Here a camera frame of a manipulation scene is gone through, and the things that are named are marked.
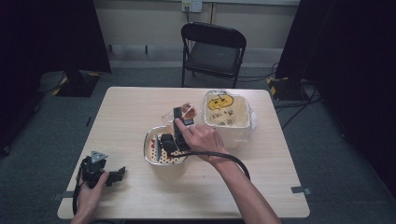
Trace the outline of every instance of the chair backrest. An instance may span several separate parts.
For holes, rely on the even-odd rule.
[[[247,45],[247,40],[239,31],[202,22],[185,24],[181,28],[181,36],[185,44],[185,40],[188,39],[236,49],[244,49]]]

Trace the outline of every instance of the wall socket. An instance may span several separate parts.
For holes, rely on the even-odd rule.
[[[189,12],[202,12],[202,2],[199,1],[181,1],[181,11],[186,11],[186,7]]]

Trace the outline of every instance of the gray carpet floor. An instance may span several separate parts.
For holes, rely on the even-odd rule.
[[[244,80],[270,72],[270,68],[242,68],[243,78],[237,88],[267,90],[263,79]],[[0,158],[0,223],[69,223],[57,217],[60,202],[53,201],[52,196],[66,189],[106,90],[112,86],[179,87],[180,74],[181,68],[113,68],[112,74],[102,75],[90,98],[46,93],[37,113],[10,145],[10,155]],[[45,74],[40,90],[51,89],[61,76],[61,72]],[[187,83],[208,88],[231,86],[223,79],[200,75],[189,76]],[[308,95],[313,89],[306,86]],[[274,101],[275,105],[291,103],[296,102]],[[299,109],[278,109],[280,124]],[[306,196],[310,216],[284,219],[284,223],[396,223],[393,198],[366,159],[342,137],[337,120],[321,101],[299,113],[284,134],[300,181],[313,192]]]

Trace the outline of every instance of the wooden tabletop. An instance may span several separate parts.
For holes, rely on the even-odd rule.
[[[73,191],[79,163],[92,150],[108,155],[105,169],[126,166],[121,182],[105,188],[96,218],[106,219],[190,219],[240,218],[239,211],[216,170],[196,157],[187,158],[174,171],[178,178],[159,178],[143,155],[147,132],[162,126],[162,116],[173,107],[190,102],[201,107],[208,89],[112,87],[97,114],[68,191]],[[258,117],[251,139],[232,155],[248,168],[251,181],[279,217],[307,217],[309,208],[288,146],[279,125],[271,97],[264,90],[228,90],[245,97]],[[73,217],[72,199],[62,200],[58,216]]]

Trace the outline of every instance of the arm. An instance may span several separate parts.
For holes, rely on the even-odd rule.
[[[102,196],[102,190],[108,175],[109,172],[104,172],[93,189],[90,189],[86,184],[82,184],[82,179],[79,180],[82,185],[78,194],[78,210],[72,219],[72,224],[85,224],[91,221]]]
[[[191,149],[229,154],[215,129],[207,125],[186,127],[179,119],[176,119],[175,123]],[[209,162],[219,172],[233,195],[245,223],[280,223],[271,205],[236,163],[219,157],[200,156],[200,158]]]

